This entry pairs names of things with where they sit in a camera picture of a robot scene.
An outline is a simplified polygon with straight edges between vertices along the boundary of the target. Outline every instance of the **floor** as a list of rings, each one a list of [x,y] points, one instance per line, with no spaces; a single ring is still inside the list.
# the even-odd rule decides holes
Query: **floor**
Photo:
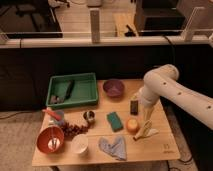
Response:
[[[177,124],[171,108],[166,108],[168,120],[178,144],[181,159],[188,160],[191,153]],[[15,112],[1,112],[0,118],[14,114]],[[8,119],[0,119],[0,166],[1,171],[51,171],[49,167],[32,167],[32,157],[35,149],[36,138],[39,133],[43,113],[31,111],[21,113]],[[193,160],[187,163],[179,160],[168,161],[170,168],[178,168],[181,171],[197,171]],[[61,171],[167,171],[166,161],[92,165],[92,166],[64,166]]]
[[[90,37],[90,11],[85,2],[86,0],[72,0],[70,8],[62,5],[55,10],[64,37]],[[103,0],[103,5],[100,7],[102,36],[114,37],[116,35],[113,14],[122,12],[134,13],[135,4],[130,3],[130,0]]]

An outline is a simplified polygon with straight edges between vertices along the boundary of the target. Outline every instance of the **desk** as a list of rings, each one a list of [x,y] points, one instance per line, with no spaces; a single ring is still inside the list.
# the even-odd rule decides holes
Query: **desk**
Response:
[[[116,111],[123,124],[130,117],[138,118],[142,121],[142,106],[139,106],[139,115],[130,115],[129,99],[143,85],[142,80],[128,79],[123,80],[125,84],[125,94],[121,99],[111,99],[103,92],[102,86],[104,81],[98,81],[99,103],[96,106],[85,106],[70,108],[64,110],[65,119],[71,124],[84,124],[82,117],[84,111],[93,110],[96,114],[96,123],[92,129],[89,129],[87,136],[89,138],[89,152],[87,157],[78,157],[71,152],[70,141],[65,141],[63,148],[54,154],[45,155],[35,148],[32,165],[33,166],[59,166],[59,165],[87,165],[87,164],[107,164],[124,161],[115,160],[106,153],[99,150],[98,140],[100,137],[113,142],[116,135],[122,134],[126,140],[127,161],[142,162],[156,160],[172,160],[180,158],[179,150],[171,132],[167,117],[158,101],[156,104],[151,120],[153,128],[159,130],[159,133],[138,141],[133,140],[133,135],[129,134],[126,129],[114,133],[106,119],[106,115]],[[41,130],[48,126],[49,115],[45,115]]]

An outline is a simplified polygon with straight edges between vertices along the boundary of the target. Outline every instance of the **table leg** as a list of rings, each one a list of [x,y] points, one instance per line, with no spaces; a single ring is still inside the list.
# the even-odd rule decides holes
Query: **table leg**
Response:
[[[52,171],[60,171],[60,169],[57,166],[50,166]]]

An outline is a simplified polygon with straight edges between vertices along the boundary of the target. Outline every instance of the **green object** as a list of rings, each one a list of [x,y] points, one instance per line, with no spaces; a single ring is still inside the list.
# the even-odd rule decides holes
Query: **green object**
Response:
[[[107,115],[107,120],[110,123],[114,132],[123,129],[123,124],[116,112],[109,113]]]
[[[64,99],[70,81],[74,81],[72,92],[68,99]],[[62,100],[60,103],[51,104],[51,96],[55,95]],[[50,79],[46,106],[52,109],[62,109],[98,103],[98,89],[95,73],[72,74],[53,76]]]

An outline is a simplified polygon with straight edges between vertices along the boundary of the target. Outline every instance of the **brown bowl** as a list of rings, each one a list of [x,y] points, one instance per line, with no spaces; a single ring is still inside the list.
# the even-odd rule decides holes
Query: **brown bowl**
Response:
[[[45,154],[57,151],[63,143],[64,132],[57,126],[44,129],[37,138],[37,147]]]
[[[120,97],[124,93],[124,84],[118,79],[109,79],[104,82],[103,90],[109,97]]]

